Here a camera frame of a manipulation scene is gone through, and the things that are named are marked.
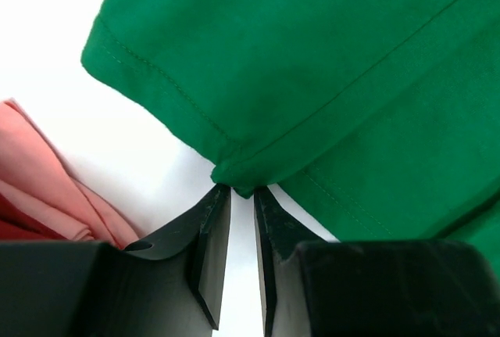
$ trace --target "folded cloth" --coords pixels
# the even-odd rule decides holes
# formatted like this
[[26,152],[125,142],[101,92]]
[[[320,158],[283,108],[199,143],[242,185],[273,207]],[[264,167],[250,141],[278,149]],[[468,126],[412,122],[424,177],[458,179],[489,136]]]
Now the folded cloth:
[[0,194],[67,239],[101,239],[120,248],[138,239],[118,212],[66,172],[14,101],[0,104]]
[[65,239],[0,195],[0,239]]

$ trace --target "seam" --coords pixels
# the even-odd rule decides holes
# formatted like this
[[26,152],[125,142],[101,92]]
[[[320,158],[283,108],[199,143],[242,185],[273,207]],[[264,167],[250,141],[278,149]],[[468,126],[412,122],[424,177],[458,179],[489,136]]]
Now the seam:
[[[125,63],[125,62],[124,62],[124,61],[122,61],[121,59],[116,58],[116,57],[115,57],[115,56],[114,56],[114,55],[113,55],[113,54],[109,51],[109,49],[108,49],[108,48],[106,48],[106,46],[105,46],[105,45],[101,45],[101,46],[104,48],[105,52],[106,52],[106,53],[108,53],[108,55],[109,55],[111,58],[113,58],[115,61],[117,61],[119,64],[124,65],[124,66],[127,66],[127,67],[130,67],[130,68],[131,68],[133,71],[135,71],[135,72],[138,72],[138,71],[139,71],[138,69],[136,69],[135,67],[133,67],[133,66],[129,65],[128,63]],[[187,110],[186,110],[186,109],[185,109],[185,108],[184,108],[184,107],[183,107],[183,106],[182,106],[179,102],[177,102],[177,100],[176,100],[176,99],[172,99],[172,98],[170,98],[169,94],[168,94],[168,93],[167,93],[167,92],[166,92],[163,88],[160,88],[159,90],[160,90],[160,91],[161,91],[161,92],[162,92],[162,93],[163,93],[163,94],[164,94],[167,98],[169,98],[169,99],[171,99],[172,101],[174,101],[175,105],[176,105],[176,106],[177,106],[180,110],[182,110],[183,112],[185,112],[186,114],[188,114]],[[202,128],[202,125],[201,125],[201,124],[200,124],[197,120],[193,120],[193,122],[195,122],[195,124],[196,124],[198,127]]]
[[[312,165],[312,168],[313,169],[316,169],[317,171],[321,172],[321,170],[318,168],[318,166],[316,164],[313,164]],[[393,237],[393,234],[389,231],[389,229],[387,229],[377,218],[375,218],[371,213],[369,213],[368,211],[366,211],[358,202],[356,202],[352,196],[350,196],[346,191],[344,191],[342,189],[341,186],[338,185],[337,182],[335,182],[334,180],[332,180],[330,177],[328,176],[325,176],[325,175],[322,175],[322,178],[325,179],[325,181],[327,182],[330,182],[331,185],[333,185],[334,187],[338,188],[338,190],[340,192],[342,192],[345,196],[347,196],[348,198],[350,198],[350,200],[357,205],[358,208],[361,209],[362,212],[364,212],[365,215],[367,215],[369,218],[371,218],[372,220],[374,220],[377,224],[379,224],[391,237]]]
[[386,58],[388,58],[393,52],[397,51],[398,49],[400,49],[403,45],[405,45],[409,40],[411,40],[414,36],[416,36],[419,32],[421,32],[425,27],[427,27],[430,23],[432,23],[435,19],[437,19],[441,14],[443,14],[444,12],[446,12],[448,9],[450,9],[455,3],[457,3],[459,0],[451,0],[447,5],[445,5],[444,8],[442,8],[441,10],[439,10],[437,13],[435,13],[428,21],[426,21],[424,24],[422,24],[420,27],[418,27],[412,34],[410,34],[405,40],[403,40],[402,42],[400,42],[399,44],[397,44],[392,50],[390,50],[385,56],[383,56],[382,58],[380,58],[378,61],[376,61],[372,66],[370,66],[368,69],[366,69],[365,71],[363,71],[358,77],[356,77],[353,81],[351,81],[350,83],[348,83],[344,88],[342,88],[342,90],[340,90],[333,98],[331,98],[330,100],[328,100],[327,102],[325,102],[319,109],[315,110],[314,112],[312,112],[311,114],[309,114],[304,120],[301,120],[300,122],[298,122],[296,125],[294,125],[293,127],[291,127],[290,129],[286,130],[282,135],[280,135],[278,138],[275,138],[274,140],[272,140],[271,143],[265,145],[264,147],[262,147],[260,150],[258,150],[257,152],[255,152],[253,155],[251,155],[250,157],[244,159],[244,160],[241,160],[241,161],[238,161],[237,163],[234,163],[233,165],[230,165],[228,167],[228,170],[236,167],[237,165],[240,165],[241,163],[245,163],[246,161],[249,161],[251,159],[253,159],[254,157],[256,157],[258,154],[260,154],[261,152],[265,151],[266,149],[268,149],[269,147],[271,147],[272,145],[274,145],[275,143],[277,143],[278,141],[280,141],[282,138],[286,137],[288,134],[290,134],[292,131],[294,131],[297,127],[303,125],[305,122],[309,121],[311,118],[313,118],[318,112],[320,112],[321,110],[325,109],[326,107],[328,107],[333,101],[335,101],[339,96],[341,96],[345,91],[347,91],[352,85],[354,85],[358,80],[360,80],[362,77],[364,77],[365,75],[367,75],[371,70],[373,70],[375,67],[377,67],[378,65],[380,65]]
[[327,190],[325,190],[321,185],[319,185],[314,179],[312,179],[309,174],[307,174],[305,171],[302,171],[302,173],[321,191],[323,191],[327,196],[332,199],[339,207],[341,207],[347,215],[349,215],[354,221],[356,221],[359,225],[363,226],[366,231],[368,231],[374,238],[377,238],[377,236],[369,229],[367,228],[360,220],[358,220],[351,212],[349,212],[344,206],[342,206],[337,199],[335,199]]
[[153,69],[154,71],[156,71],[157,73],[159,73],[162,77],[164,77],[165,79],[167,79],[179,91],[180,95],[183,96],[195,108],[195,110],[199,114],[201,114],[202,117],[205,118],[205,120],[210,125],[212,125],[213,128],[215,128],[219,133],[221,133],[221,135],[224,136],[228,141],[230,141],[233,144],[235,144],[239,149],[241,148],[241,144],[238,143],[238,142],[236,142],[235,139],[233,139],[232,137],[230,137],[222,128],[220,128],[220,126],[218,126],[213,120],[211,120],[210,117],[208,117],[205,114],[205,112],[203,112],[203,110],[201,110],[200,107],[193,101],[193,99],[188,94],[186,94],[186,92],[179,86],[179,84],[177,84],[175,82],[175,80],[172,79],[172,77],[170,77],[167,73],[165,73],[165,71],[163,71],[162,69],[160,69],[158,66],[150,63],[147,59],[144,59],[144,58],[140,57],[139,55],[137,55],[136,53],[134,53],[132,50],[130,50],[127,46],[125,46],[123,43],[121,43],[113,35],[113,33],[109,29],[108,25],[105,23],[105,21],[101,18],[100,15],[98,15],[96,19],[99,20],[99,22],[101,22],[102,26],[105,28],[105,30],[108,32],[108,35],[111,37],[111,39],[114,40],[115,43],[117,43],[123,50],[125,50],[127,53],[129,53],[131,56],[133,56],[136,60],[144,63],[146,66],[148,66],[149,68]]

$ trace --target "green fabric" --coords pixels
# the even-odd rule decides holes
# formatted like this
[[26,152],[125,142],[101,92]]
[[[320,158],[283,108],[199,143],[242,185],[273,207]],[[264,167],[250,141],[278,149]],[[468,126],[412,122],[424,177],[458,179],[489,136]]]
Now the green fabric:
[[500,0],[105,0],[82,62],[340,239],[433,237],[500,189]]

